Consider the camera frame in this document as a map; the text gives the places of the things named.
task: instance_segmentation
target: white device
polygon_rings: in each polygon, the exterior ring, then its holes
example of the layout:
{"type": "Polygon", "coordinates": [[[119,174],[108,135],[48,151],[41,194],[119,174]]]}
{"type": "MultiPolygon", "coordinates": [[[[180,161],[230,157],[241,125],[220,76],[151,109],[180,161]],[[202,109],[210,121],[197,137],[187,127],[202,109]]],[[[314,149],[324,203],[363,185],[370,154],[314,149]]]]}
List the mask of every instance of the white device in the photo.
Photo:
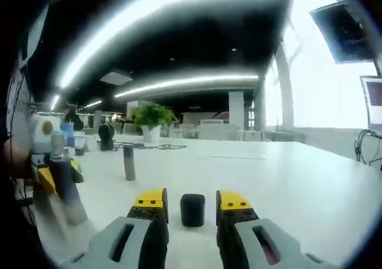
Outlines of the white device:
{"type": "Polygon", "coordinates": [[[33,153],[49,153],[51,149],[51,135],[60,130],[60,119],[53,116],[33,114],[30,118],[30,128],[33,138],[33,153]]]}
{"type": "Polygon", "coordinates": [[[361,76],[368,112],[368,128],[382,131],[382,78],[379,76],[361,76]]]}

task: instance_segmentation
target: white chair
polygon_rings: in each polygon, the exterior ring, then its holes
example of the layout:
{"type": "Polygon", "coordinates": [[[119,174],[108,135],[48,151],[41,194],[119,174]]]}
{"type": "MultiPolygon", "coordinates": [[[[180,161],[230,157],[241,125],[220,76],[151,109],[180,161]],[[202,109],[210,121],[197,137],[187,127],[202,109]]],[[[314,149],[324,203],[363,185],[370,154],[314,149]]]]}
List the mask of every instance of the white chair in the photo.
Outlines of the white chair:
{"type": "Polygon", "coordinates": [[[134,125],[130,123],[124,124],[124,134],[133,135],[134,134],[134,125]]]}
{"type": "Polygon", "coordinates": [[[113,127],[114,127],[116,134],[122,134],[122,123],[119,123],[119,122],[114,123],[113,127]]]}
{"type": "Polygon", "coordinates": [[[202,124],[199,127],[198,138],[201,140],[223,140],[223,124],[202,124]]]}
{"type": "Polygon", "coordinates": [[[201,125],[202,124],[223,124],[224,120],[221,119],[202,119],[201,120],[201,125]]]}
{"type": "Polygon", "coordinates": [[[193,138],[195,134],[195,127],[193,124],[180,124],[179,128],[183,131],[183,138],[193,138]]]}
{"type": "Polygon", "coordinates": [[[263,141],[263,132],[261,131],[239,131],[241,141],[261,142],[263,141]]]}
{"type": "Polygon", "coordinates": [[[223,124],[223,131],[225,135],[225,140],[227,141],[237,141],[239,138],[240,126],[236,124],[223,124]]]}

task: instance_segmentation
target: computer screen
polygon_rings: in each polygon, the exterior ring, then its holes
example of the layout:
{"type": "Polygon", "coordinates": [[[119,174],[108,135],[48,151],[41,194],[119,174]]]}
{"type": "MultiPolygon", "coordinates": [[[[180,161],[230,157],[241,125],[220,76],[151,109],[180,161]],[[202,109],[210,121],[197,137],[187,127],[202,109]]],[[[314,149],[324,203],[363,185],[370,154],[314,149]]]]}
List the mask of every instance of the computer screen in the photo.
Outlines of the computer screen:
{"type": "Polygon", "coordinates": [[[369,129],[382,131],[382,78],[379,76],[361,76],[368,112],[369,129]]]}
{"type": "Polygon", "coordinates": [[[373,61],[374,53],[366,41],[362,24],[342,2],[314,10],[310,15],[336,63],[373,61]]]}
{"type": "Polygon", "coordinates": [[[382,106],[382,81],[366,83],[372,106],[382,106]]]}

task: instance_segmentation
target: fluorescent light strip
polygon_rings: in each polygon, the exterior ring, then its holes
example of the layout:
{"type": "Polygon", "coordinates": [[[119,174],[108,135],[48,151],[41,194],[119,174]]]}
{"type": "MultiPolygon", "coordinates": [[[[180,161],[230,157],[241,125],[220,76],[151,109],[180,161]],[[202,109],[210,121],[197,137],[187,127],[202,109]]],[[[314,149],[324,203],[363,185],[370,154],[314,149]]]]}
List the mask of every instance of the fluorescent light strip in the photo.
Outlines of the fluorescent light strip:
{"type": "Polygon", "coordinates": [[[206,76],[206,77],[176,79],[176,80],[156,83],[149,86],[139,87],[136,89],[125,91],[125,92],[114,95],[114,97],[119,98],[125,95],[145,92],[148,90],[153,90],[158,88],[168,88],[168,87],[178,86],[178,85],[187,85],[187,84],[196,84],[196,83],[203,83],[203,82],[214,82],[214,81],[255,80],[255,79],[258,79],[257,75],[224,75],[224,76],[206,76]]]}
{"type": "Polygon", "coordinates": [[[102,103],[101,100],[96,101],[96,102],[93,102],[93,103],[90,103],[89,105],[86,105],[86,106],[85,106],[84,108],[82,108],[81,110],[86,109],[86,108],[89,108],[89,107],[91,107],[91,106],[95,106],[95,105],[101,104],[101,103],[102,103]]]}
{"type": "Polygon", "coordinates": [[[60,78],[61,88],[67,87],[85,63],[120,31],[139,20],[171,4],[194,0],[139,0],[127,5],[120,13],[108,21],[82,48],[75,59],[66,67],[60,78]]]}
{"type": "Polygon", "coordinates": [[[60,96],[58,96],[58,95],[55,95],[53,97],[52,106],[50,107],[51,111],[53,111],[53,109],[55,108],[55,106],[56,106],[57,102],[59,101],[59,99],[60,99],[60,96]]]}

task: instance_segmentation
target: white column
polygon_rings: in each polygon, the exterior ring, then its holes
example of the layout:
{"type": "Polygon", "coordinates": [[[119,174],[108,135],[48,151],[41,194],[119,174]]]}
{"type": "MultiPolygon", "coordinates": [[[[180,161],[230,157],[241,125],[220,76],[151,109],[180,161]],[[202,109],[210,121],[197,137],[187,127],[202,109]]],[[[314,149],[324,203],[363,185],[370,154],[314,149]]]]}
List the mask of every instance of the white column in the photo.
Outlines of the white column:
{"type": "Polygon", "coordinates": [[[255,130],[265,131],[266,129],[266,108],[265,108],[265,82],[261,84],[260,89],[255,96],[255,130]]]}
{"type": "Polygon", "coordinates": [[[288,61],[281,45],[275,54],[275,60],[281,87],[282,129],[292,131],[294,128],[292,85],[288,61]]]}
{"type": "Polygon", "coordinates": [[[229,122],[244,129],[243,92],[229,92],[229,122]]]}
{"type": "Polygon", "coordinates": [[[94,119],[93,119],[94,133],[98,133],[98,128],[101,125],[101,121],[102,121],[102,111],[101,110],[94,111],[94,119]]]}

